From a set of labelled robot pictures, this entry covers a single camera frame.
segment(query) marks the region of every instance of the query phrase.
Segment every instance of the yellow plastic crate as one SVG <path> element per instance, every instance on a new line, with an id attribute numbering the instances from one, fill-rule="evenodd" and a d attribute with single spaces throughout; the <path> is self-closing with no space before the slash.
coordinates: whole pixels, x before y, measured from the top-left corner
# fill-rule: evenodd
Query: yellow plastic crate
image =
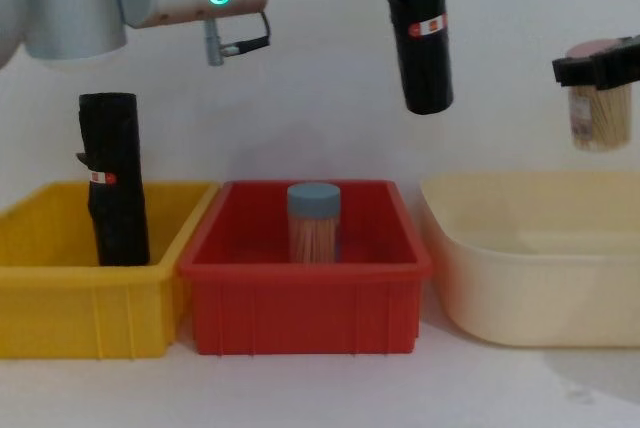
<path id="1" fill-rule="evenodd" d="M 0 358 L 164 355 L 189 295 L 177 260 L 219 186 L 144 189 L 148 266 L 99 266 L 86 182 L 47 185 L 0 213 Z"/>

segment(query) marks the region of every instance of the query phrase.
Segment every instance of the cream plastic basin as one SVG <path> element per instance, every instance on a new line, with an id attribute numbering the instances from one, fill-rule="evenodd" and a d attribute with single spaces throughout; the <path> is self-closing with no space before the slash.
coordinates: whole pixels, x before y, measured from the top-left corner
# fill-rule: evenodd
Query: cream plastic basin
<path id="1" fill-rule="evenodd" d="M 452 174 L 422 192 L 436 290 L 464 331 L 640 347 L 640 173 Z"/>

